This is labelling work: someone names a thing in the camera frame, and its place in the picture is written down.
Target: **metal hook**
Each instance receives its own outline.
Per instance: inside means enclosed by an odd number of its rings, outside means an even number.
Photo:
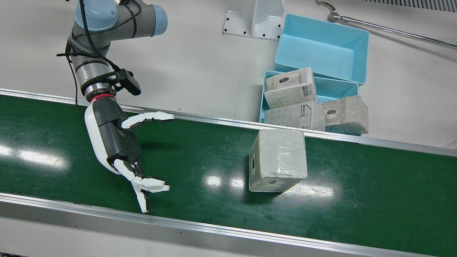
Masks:
[[[330,22],[335,22],[338,20],[338,18],[335,18],[335,15],[336,16],[340,16],[338,14],[338,12],[336,12],[336,9],[335,7],[333,7],[333,5],[327,3],[327,2],[322,2],[322,1],[319,1],[319,0],[316,0],[316,4],[317,5],[324,5],[325,7],[327,7],[331,12],[329,14],[329,21]]]
[[[411,38],[414,38],[414,39],[421,39],[421,40],[424,40],[424,41],[428,41],[429,43],[440,44],[440,45],[444,45],[444,46],[447,46],[447,47],[451,47],[451,48],[456,48],[457,49],[457,45],[451,44],[451,43],[447,43],[447,42],[444,42],[444,41],[441,41],[441,40],[433,39],[433,38],[430,38],[430,37],[423,37],[423,36],[412,34],[412,33],[408,33],[408,32],[403,32],[401,30],[396,30],[396,29],[392,29],[392,28],[389,28],[389,27],[376,25],[376,24],[369,23],[369,22],[366,22],[366,21],[360,21],[360,20],[353,19],[353,18],[346,17],[346,16],[340,16],[338,14],[338,12],[336,12],[335,7],[333,7],[333,5],[331,5],[331,4],[327,3],[327,2],[322,2],[322,1],[316,0],[316,4],[317,5],[325,5],[325,7],[329,8],[331,10],[331,12],[329,14],[329,21],[330,22],[335,22],[337,20],[346,21],[346,22],[354,22],[354,23],[358,23],[358,24],[362,24],[362,25],[367,25],[367,26],[370,26],[370,27],[375,27],[375,28],[378,28],[378,29],[381,29],[381,30],[384,30],[384,31],[387,31],[387,32],[396,33],[396,34],[399,34],[399,35],[402,35],[402,36],[405,36],[405,37],[411,37]]]

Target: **green conveyor belt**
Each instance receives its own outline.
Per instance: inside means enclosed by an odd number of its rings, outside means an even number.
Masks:
[[[130,183],[96,160],[74,106],[0,96],[0,192],[139,213]],[[306,138],[308,179],[252,193],[256,130],[175,120],[136,131],[150,215],[404,252],[457,253],[457,158]]]

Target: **plastic wrap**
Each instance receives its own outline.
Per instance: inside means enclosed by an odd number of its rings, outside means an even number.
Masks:
[[[315,101],[265,111],[265,123],[325,131],[325,110]]]
[[[368,133],[368,107],[360,96],[348,96],[320,105],[326,112],[325,131],[349,135]]]
[[[316,101],[316,84],[311,68],[266,78],[264,96],[270,108]]]
[[[303,133],[260,130],[249,155],[249,190],[284,192],[308,176]]]

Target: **blue tray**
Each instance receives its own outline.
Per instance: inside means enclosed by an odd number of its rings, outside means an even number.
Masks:
[[[265,92],[265,79],[281,73],[283,72],[271,70],[265,72],[265,77],[263,79],[262,101],[260,102],[260,123],[264,123],[265,111],[270,109],[263,95]],[[346,96],[356,96],[359,94],[359,86],[355,82],[319,77],[314,77],[314,82],[316,83],[318,103],[340,99]]]
[[[275,57],[275,70],[311,67],[322,78],[363,85],[370,33],[327,21],[287,14]]]

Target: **blue joint cap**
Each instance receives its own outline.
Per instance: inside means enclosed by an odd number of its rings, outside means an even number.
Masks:
[[[158,5],[154,5],[155,11],[155,30],[152,36],[162,35],[168,27],[168,18],[164,9]]]
[[[84,11],[89,31],[111,28],[117,22],[117,7],[112,0],[85,0]],[[74,20],[84,28],[79,0],[74,12]]]

